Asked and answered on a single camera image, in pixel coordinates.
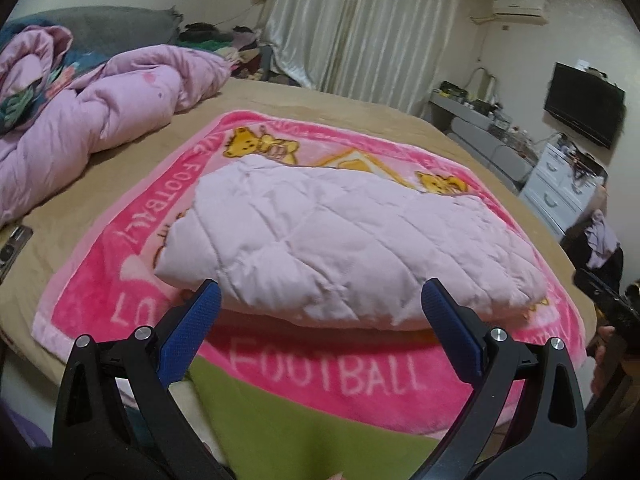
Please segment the white chest of drawers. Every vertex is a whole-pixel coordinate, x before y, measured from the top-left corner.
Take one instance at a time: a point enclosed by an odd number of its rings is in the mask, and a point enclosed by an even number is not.
[[[589,205],[599,183],[596,177],[575,180],[569,162],[548,144],[522,189],[520,199],[560,241]]]

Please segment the white wall-mounted air conditioner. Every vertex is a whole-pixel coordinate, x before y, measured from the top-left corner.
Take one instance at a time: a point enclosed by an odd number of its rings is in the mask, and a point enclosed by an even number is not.
[[[534,25],[549,22],[546,0],[494,0],[494,17],[500,22]]]

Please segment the metal pivot bolt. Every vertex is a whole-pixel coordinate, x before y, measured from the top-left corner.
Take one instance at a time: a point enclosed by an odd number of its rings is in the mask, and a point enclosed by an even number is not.
[[[507,339],[507,333],[503,329],[496,327],[491,330],[491,337],[496,341],[504,341]]]
[[[87,334],[83,334],[78,339],[76,339],[76,346],[78,348],[84,348],[89,344],[89,341],[91,341],[91,338]]]
[[[560,339],[559,337],[552,337],[551,346],[556,350],[562,350],[564,348],[564,341],[562,341],[562,339]]]
[[[144,341],[145,339],[149,339],[151,335],[151,328],[148,326],[140,326],[134,332],[134,337],[139,341]]]

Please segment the beige bed sheet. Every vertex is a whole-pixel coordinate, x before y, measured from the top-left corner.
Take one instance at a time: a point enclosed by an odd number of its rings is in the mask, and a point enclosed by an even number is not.
[[[527,232],[578,306],[587,335],[594,333],[593,303],[572,285],[574,268],[548,230],[490,171],[434,126],[383,105],[272,83],[231,79],[217,97],[175,116],[162,130],[95,155],[82,178],[24,218],[23,223],[33,228],[34,235],[0,285],[0,328],[9,345],[52,381],[60,383],[63,364],[30,335],[38,298],[50,277],[108,206],[216,116],[237,109],[348,128],[420,146],[464,164],[487,184]],[[0,241],[8,237],[9,230],[10,226],[0,232]]]

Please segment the black flat screen tv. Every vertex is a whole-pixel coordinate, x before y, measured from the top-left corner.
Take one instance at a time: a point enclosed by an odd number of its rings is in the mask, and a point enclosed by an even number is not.
[[[625,117],[625,93],[597,76],[556,63],[545,110],[598,146],[610,148]]]

